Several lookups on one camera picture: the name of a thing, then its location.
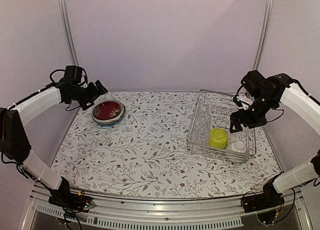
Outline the white small bowl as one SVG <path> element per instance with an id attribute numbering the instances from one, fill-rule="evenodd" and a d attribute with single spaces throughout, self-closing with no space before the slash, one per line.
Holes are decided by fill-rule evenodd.
<path id="1" fill-rule="evenodd" d="M 234 154 L 246 154 L 248 151 L 246 144 L 240 140 L 229 143 L 225 149 L 228 151 L 232 151 Z"/>

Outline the pale green flower plate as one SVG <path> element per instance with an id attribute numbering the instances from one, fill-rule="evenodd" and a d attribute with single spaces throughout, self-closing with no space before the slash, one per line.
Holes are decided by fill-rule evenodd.
<path id="1" fill-rule="evenodd" d="M 93 121 L 99 125 L 102 125 L 102 126 L 107 126 L 107 127 L 110 127 L 110 126 L 114 126 L 118 123 L 120 123 L 122 121 L 122 119 L 124 118 L 124 116 L 117 116 L 115 118 L 111 118 L 111 119 L 97 119 L 95 117 L 93 117 Z"/>

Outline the blue polka dot plate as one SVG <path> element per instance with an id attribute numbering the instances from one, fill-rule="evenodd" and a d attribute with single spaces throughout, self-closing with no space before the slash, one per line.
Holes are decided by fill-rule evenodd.
<path id="1" fill-rule="evenodd" d="M 110 119 L 110 120 L 97 120 L 94 119 L 93 121 L 95 123 L 97 123 L 100 126 L 105 126 L 105 127 L 111 127 L 114 125 L 117 125 L 118 123 L 120 123 L 123 120 L 123 118 L 119 118 L 119 119 Z"/>

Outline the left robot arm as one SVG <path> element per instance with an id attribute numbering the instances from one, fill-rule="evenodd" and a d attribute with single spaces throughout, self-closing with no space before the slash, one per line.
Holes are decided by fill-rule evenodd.
<path id="1" fill-rule="evenodd" d="M 52 82 L 7 108 L 0 109 L 0 152 L 4 164 L 15 165 L 55 192 L 55 199 L 63 206 L 74 203 L 74 195 L 61 188 L 63 178 L 51 170 L 32 150 L 26 126 L 50 108 L 61 103 L 78 102 L 83 110 L 108 91 L 97 80 L 87 86 L 68 82 Z"/>

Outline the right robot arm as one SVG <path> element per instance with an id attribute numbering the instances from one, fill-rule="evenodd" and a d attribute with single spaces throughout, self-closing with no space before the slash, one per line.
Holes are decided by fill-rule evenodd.
<path id="1" fill-rule="evenodd" d="M 236 96 L 233 98 L 239 110 L 230 115 L 231 133 L 241 132 L 244 127 L 253 129 L 266 125 L 266 113 L 277 109 L 280 104 L 295 112 L 316 133 L 320 132 L 320 103 L 298 80 L 285 73 L 265 78 L 259 71 L 252 70 L 242 78 L 241 86 L 254 101 L 245 108 Z M 317 154 L 265 184 L 263 189 L 266 191 L 259 196 L 258 203 L 262 208 L 269 208 L 278 200 L 278 194 L 308 184 L 319 177 L 320 156 Z"/>

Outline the lime green bowl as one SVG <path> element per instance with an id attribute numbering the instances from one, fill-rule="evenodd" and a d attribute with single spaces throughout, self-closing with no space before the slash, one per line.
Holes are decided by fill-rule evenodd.
<path id="1" fill-rule="evenodd" d="M 209 132 L 208 145 L 210 147 L 225 149 L 228 145 L 228 134 L 224 129 L 213 128 Z"/>

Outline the clear glass cup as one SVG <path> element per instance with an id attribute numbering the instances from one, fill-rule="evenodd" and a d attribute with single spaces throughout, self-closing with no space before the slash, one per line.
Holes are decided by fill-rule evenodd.
<path id="1" fill-rule="evenodd" d="M 193 142 L 198 145 L 207 145 L 210 137 L 210 131 L 205 129 L 196 129 L 193 134 Z"/>
<path id="2" fill-rule="evenodd" d="M 196 116 L 196 125 L 197 127 L 204 129 L 210 128 L 212 116 L 207 111 L 200 111 Z"/>

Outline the floral tablecloth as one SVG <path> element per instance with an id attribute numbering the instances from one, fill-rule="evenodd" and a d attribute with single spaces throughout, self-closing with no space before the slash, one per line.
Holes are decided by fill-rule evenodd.
<path id="1" fill-rule="evenodd" d="M 281 171 L 263 128 L 252 158 L 234 163 L 187 148 L 195 92 L 110 92 L 120 123 L 101 126 L 79 111 L 51 168 L 74 188 L 151 198 L 208 198 L 259 192 Z"/>

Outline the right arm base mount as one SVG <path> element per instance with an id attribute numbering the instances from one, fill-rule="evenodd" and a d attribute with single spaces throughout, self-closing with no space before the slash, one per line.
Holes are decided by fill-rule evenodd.
<path id="1" fill-rule="evenodd" d="M 285 200 L 281 193 L 278 193 L 273 185 L 264 186 L 262 193 L 249 191 L 245 193 L 240 204 L 245 213 L 258 212 L 272 209 L 257 214 L 257 219 L 264 225 L 274 224 L 280 213 L 284 210 Z"/>

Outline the front aluminium rail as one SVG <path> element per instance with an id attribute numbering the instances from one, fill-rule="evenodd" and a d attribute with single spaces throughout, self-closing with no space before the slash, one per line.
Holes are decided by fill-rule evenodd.
<path id="1" fill-rule="evenodd" d="M 36 184 L 27 200 L 22 230 L 313 230 L 299 189 L 286 192 L 284 205 L 245 212 L 244 197 L 153 198 L 85 193 L 94 207 L 76 218 L 49 203 Z"/>

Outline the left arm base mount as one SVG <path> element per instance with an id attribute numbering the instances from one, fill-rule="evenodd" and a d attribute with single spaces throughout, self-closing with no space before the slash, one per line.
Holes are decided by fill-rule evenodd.
<path id="1" fill-rule="evenodd" d="M 72 193 L 69 182 L 61 177 L 61 183 L 57 190 L 49 189 L 48 202 L 52 205 L 68 208 L 77 212 L 88 212 L 95 206 L 93 198 L 86 195 L 84 191 Z"/>

